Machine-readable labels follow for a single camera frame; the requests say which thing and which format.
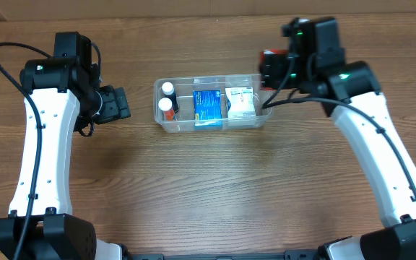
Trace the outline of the red and white box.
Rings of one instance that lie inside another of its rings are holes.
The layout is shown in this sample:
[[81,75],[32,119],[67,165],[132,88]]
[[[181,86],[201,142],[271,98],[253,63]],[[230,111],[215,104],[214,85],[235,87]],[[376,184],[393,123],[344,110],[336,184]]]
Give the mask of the red and white box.
[[266,49],[260,55],[261,88],[277,90],[290,66],[288,50]]

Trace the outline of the orange bottle white cap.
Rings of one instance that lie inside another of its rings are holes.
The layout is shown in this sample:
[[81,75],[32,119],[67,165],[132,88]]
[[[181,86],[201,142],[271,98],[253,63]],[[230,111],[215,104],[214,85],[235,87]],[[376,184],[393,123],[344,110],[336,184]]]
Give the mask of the orange bottle white cap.
[[176,112],[173,109],[173,102],[171,99],[164,97],[158,101],[157,105],[168,121],[174,121],[176,119]]

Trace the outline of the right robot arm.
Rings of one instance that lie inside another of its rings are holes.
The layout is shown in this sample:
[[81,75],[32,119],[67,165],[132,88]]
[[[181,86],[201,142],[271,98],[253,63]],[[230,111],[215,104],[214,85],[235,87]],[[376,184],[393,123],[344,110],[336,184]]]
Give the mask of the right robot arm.
[[286,259],[416,259],[416,167],[389,115],[385,95],[364,61],[349,63],[333,17],[295,18],[282,26],[285,50],[261,55],[261,86],[289,90],[287,103],[320,103],[342,132],[373,192],[383,227]]

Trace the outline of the white carton box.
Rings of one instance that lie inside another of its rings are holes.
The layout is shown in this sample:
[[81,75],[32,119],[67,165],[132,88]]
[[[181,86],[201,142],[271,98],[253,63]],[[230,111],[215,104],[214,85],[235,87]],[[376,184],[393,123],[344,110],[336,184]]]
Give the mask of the white carton box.
[[256,115],[252,87],[230,87],[225,89],[228,118],[245,118]]

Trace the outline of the black bottle white cap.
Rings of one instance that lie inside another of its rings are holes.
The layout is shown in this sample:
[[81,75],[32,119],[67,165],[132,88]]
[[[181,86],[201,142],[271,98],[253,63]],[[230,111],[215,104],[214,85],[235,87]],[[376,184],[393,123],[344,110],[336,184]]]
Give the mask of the black bottle white cap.
[[171,82],[164,82],[162,84],[162,92],[166,98],[172,101],[173,110],[177,113],[179,111],[179,105],[174,85]]

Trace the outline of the blue box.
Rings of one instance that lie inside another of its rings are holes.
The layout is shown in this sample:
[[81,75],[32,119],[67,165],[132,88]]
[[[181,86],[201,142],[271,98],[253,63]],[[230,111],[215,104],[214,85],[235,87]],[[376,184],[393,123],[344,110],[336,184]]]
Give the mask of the blue box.
[[220,90],[193,91],[195,129],[222,127],[222,100]]

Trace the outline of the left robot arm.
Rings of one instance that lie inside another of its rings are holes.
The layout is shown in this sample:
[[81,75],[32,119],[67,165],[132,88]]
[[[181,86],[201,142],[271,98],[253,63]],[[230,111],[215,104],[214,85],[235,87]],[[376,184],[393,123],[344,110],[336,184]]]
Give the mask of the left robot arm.
[[22,165],[8,215],[0,218],[0,252],[8,259],[128,259],[124,245],[99,239],[72,214],[69,170],[74,133],[128,118],[122,88],[101,85],[98,47],[78,32],[59,32],[52,54],[25,64],[14,86],[24,95]]

